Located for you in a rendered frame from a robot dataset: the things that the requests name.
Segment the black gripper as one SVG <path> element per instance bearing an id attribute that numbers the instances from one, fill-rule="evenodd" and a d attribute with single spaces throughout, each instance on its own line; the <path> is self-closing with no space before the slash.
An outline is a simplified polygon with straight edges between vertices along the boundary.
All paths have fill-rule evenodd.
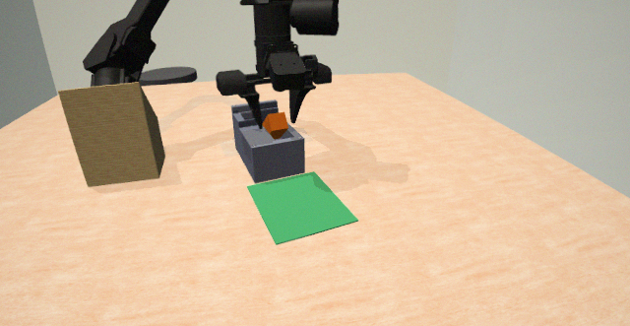
<path id="1" fill-rule="evenodd" d="M 288 46 L 293 43 L 291 41 L 291 34 L 288 35 L 256 35 L 255 49 L 256 49 L 256 70 L 254 74 L 244 74 L 240 70 L 222 71 L 218 72 L 216 76 L 217 89 L 222 96 L 235 96 L 239 95 L 240 98 L 245 98 L 249 103 L 251 110 L 254 114 L 256 123 L 260 129 L 262 129 L 262 117 L 260 111 L 260 94 L 256 92 L 256 85 L 271 84 L 271 78 L 264 75 L 264 58 L 267 51 L 267 46 L 275 44 L 277 51 L 288 51 Z M 268 79 L 264 79 L 268 78 Z M 316 88 L 315 84 L 332 83 L 332 71 L 329 66 L 318 62 L 318 74 L 317 78 L 305 81 L 304 88 L 302 90 L 289 90 L 289 115 L 291 123 L 295 123 L 299 109 L 305 96 Z"/>

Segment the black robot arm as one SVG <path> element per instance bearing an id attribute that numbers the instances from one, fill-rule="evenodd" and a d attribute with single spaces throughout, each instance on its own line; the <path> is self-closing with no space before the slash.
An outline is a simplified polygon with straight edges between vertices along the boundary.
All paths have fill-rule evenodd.
<path id="1" fill-rule="evenodd" d="M 125 19 L 105 31 L 83 60 L 84 69 L 93 73 L 91 88 L 140 81 L 157 47 L 151 31 L 169 1 L 137 0 Z M 288 35 L 291 26 L 299 35 L 337 35 L 339 0 L 240 0 L 239 4 L 254 5 L 256 35 Z M 300 56 L 295 43 L 288 51 L 267 46 L 264 75 L 271 78 L 274 91 L 302 90 L 305 81 L 317 74 L 315 54 Z"/>

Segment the orange l-shaped part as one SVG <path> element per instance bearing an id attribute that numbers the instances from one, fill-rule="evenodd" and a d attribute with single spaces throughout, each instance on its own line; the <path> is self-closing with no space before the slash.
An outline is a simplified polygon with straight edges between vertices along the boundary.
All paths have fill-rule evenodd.
<path id="1" fill-rule="evenodd" d="M 262 125 L 274 139 L 279 139 L 288 129 L 284 112 L 268 114 Z"/>

